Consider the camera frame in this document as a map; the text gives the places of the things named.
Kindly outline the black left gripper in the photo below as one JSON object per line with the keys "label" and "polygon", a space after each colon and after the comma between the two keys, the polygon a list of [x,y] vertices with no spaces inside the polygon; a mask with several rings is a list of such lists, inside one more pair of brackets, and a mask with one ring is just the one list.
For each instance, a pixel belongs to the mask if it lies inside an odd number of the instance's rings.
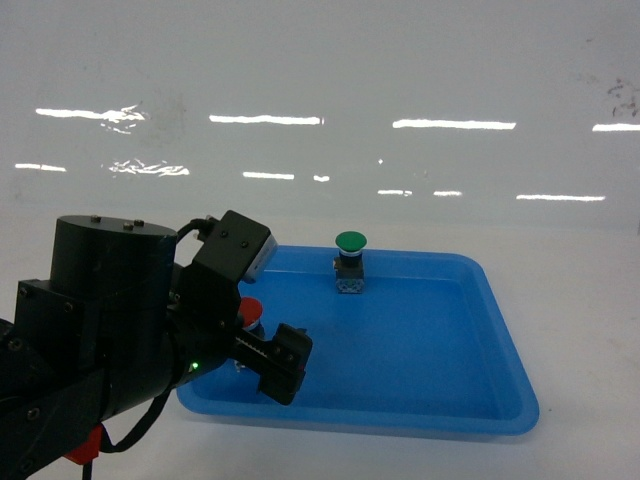
{"label": "black left gripper", "polygon": [[174,265],[167,311],[174,349],[170,389],[218,369],[232,354],[259,376],[258,392],[281,405],[295,399],[313,341],[305,329],[284,323],[270,340],[242,331],[238,284],[248,268],[242,260],[195,259],[187,266]]}

